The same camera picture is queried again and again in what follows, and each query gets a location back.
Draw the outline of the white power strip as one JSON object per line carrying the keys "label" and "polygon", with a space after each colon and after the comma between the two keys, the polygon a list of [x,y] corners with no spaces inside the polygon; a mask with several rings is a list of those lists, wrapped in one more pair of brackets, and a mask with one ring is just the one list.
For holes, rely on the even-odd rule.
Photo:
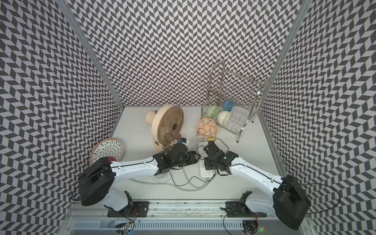
{"label": "white power strip", "polygon": [[199,154],[200,177],[205,179],[210,179],[214,176],[214,170],[206,170],[205,167],[205,159],[207,158],[207,154],[203,148],[206,147],[208,143],[209,142],[200,142],[196,148],[196,152]]}

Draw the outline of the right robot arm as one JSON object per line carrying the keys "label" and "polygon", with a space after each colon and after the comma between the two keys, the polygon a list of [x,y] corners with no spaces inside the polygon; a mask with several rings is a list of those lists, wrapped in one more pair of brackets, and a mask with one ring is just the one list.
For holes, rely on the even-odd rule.
{"label": "right robot arm", "polygon": [[203,149],[214,169],[243,178],[268,196],[268,199],[258,199],[248,195],[245,205],[251,212],[276,216],[287,227],[299,230],[311,202],[296,177],[266,172],[234,152],[224,152],[215,142],[209,142]]}

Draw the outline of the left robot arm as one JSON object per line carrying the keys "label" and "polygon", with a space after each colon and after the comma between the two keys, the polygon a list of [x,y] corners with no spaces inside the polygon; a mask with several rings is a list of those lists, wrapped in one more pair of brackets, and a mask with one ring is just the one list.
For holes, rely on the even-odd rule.
{"label": "left robot arm", "polygon": [[114,186],[116,183],[169,173],[174,168],[180,169],[197,162],[195,151],[188,151],[184,143],[143,160],[112,162],[101,158],[78,175],[79,200],[82,206],[102,204],[119,212],[128,207],[131,197],[126,190],[117,189]]}

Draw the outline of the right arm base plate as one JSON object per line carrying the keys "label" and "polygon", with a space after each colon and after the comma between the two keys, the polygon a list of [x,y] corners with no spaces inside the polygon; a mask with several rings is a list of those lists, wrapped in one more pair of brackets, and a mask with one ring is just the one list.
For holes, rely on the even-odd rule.
{"label": "right arm base plate", "polygon": [[224,210],[230,218],[256,217],[256,213],[238,201],[226,201]]}

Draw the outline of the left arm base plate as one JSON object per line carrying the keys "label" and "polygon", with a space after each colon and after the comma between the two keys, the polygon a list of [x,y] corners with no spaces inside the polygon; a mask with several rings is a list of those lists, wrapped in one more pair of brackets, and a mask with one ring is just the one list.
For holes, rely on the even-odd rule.
{"label": "left arm base plate", "polygon": [[145,218],[149,210],[149,201],[134,201],[130,205],[126,206],[120,211],[114,211],[109,209],[107,217],[119,217],[119,218]]}

